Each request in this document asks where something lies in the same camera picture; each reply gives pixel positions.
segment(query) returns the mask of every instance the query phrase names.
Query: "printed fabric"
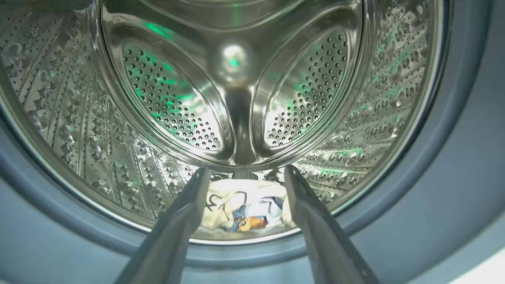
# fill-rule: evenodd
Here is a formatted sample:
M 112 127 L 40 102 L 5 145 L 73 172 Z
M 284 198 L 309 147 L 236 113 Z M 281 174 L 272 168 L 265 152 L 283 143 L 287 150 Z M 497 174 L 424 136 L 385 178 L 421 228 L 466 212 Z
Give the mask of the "printed fabric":
M 202 227 L 244 232 L 282 225 L 293 225 L 284 186 L 251 179 L 210 183 Z

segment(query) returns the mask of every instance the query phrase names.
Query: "metal rod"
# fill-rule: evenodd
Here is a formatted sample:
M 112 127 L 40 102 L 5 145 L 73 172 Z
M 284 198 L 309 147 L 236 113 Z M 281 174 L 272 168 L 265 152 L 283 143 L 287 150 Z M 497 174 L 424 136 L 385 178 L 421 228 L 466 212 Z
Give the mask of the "metal rod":
M 209 189 L 209 171 L 193 175 L 140 245 L 116 284 L 179 284 L 191 234 L 200 226 Z
M 284 168 L 293 221 L 304 233 L 315 284 L 378 283 L 372 270 L 297 168 Z

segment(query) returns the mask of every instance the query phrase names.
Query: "washing machine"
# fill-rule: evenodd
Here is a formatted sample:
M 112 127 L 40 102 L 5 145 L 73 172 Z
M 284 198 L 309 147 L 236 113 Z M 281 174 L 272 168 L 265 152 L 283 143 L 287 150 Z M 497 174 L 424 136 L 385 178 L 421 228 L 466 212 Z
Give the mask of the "washing machine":
M 503 2 L 1 7 L 7 283 L 114 282 L 201 167 L 284 186 L 295 166 L 382 283 L 505 246 Z M 294 223 L 188 241 L 182 283 L 314 282 Z

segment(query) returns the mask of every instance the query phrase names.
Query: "washing machine drum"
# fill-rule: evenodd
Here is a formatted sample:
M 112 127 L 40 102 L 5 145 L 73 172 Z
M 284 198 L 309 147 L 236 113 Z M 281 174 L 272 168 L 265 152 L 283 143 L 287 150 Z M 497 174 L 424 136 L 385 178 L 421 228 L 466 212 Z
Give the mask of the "washing machine drum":
M 444 36 L 426 0 L 14 4 L 0 9 L 9 125 L 80 201 L 146 232 L 200 167 L 283 185 L 292 164 L 345 210 L 417 133 Z

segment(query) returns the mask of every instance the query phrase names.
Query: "white fabric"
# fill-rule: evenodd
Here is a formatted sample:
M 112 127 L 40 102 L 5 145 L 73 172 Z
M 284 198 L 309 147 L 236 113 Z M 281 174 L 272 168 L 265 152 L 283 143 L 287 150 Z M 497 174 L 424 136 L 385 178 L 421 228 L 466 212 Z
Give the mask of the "white fabric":
M 282 224 L 282 209 L 271 198 L 262 198 L 258 203 L 251 203 L 245 206 L 247 217 L 265 216 L 267 227 Z
M 282 209 L 268 197 L 282 199 Z M 246 205 L 246 215 L 266 216 L 269 225 L 272 222 L 271 226 L 280 224 L 280 221 L 284 224 L 292 222 L 284 186 L 265 180 L 221 179 L 209 185 L 201 226 L 208 229 L 231 228 L 233 211 L 242 205 Z

